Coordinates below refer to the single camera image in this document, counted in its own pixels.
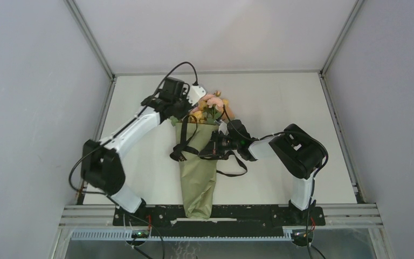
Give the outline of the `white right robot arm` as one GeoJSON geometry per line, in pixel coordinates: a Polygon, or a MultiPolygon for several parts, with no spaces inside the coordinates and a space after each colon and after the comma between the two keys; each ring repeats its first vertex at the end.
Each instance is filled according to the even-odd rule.
{"type": "Polygon", "coordinates": [[[318,172],[328,160],[322,143],[312,138],[297,124],[288,125],[283,131],[261,138],[252,137],[243,123],[231,120],[227,133],[213,132],[210,141],[198,152],[205,160],[226,160],[238,153],[238,160],[257,161],[277,157],[293,177],[290,217],[296,224],[305,224],[312,215],[314,182],[318,172]]]}

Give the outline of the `orange green wrapping paper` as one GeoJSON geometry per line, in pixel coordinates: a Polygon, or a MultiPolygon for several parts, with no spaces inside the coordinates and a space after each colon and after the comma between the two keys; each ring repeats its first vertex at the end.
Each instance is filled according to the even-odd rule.
{"type": "Polygon", "coordinates": [[[170,158],[180,167],[183,208],[186,217],[207,220],[213,206],[217,180],[217,161],[201,159],[198,154],[209,142],[217,125],[199,124],[187,116],[175,124],[176,145],[170,158]]]}

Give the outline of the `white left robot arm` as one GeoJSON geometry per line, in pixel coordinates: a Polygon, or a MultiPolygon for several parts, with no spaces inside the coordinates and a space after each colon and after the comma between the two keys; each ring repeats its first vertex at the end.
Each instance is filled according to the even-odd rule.
{"type": "Polygon", "coordinates": [[[144,98],[138,111],[125,124],[100,140],[87,140],[82,157],[73,168],[80,167],[80,177],[94,190],[82,190],[69,183],[81,195],[103,195],[126,211],[134,225],[147,218],[144,199],[126,183],[123,160],[148,132],[170,117],[184,118],[206,94],[197,80],[189,84],[180,79],[164,77],[155,92],[144,98]]]}

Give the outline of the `yellow fake flower stem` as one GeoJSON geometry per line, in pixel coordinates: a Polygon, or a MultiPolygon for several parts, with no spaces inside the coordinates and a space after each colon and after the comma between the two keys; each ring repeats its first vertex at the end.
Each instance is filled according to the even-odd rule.
{"type": "Polygon", "coordinates": [[[193,121],[199,124],[206,124],[208,118],[208,105],[205,100],[198,102],[197,106],[190,112],[193,116],[193,121]]]}

